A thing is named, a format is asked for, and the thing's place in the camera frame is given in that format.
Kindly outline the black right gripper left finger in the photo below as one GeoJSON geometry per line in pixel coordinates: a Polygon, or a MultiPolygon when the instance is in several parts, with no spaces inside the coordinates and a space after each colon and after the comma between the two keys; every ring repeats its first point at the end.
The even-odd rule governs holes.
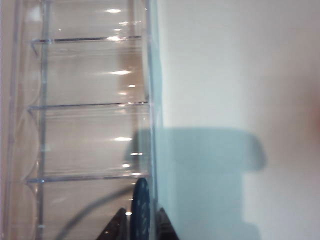
{"type": "Polygon", "coordinates": [[[126,209],[120,208],[96,240],[126,240],[128,238],[128,220],[126,209]]]}

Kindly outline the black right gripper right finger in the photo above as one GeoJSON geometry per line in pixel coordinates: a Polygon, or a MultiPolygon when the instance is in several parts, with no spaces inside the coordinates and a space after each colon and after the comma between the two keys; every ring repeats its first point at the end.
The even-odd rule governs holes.
{"type": "Polygon", "coordinates": [[[156,237],[157,240],[179,240],[163,207],[156,213],[156,237]]]}

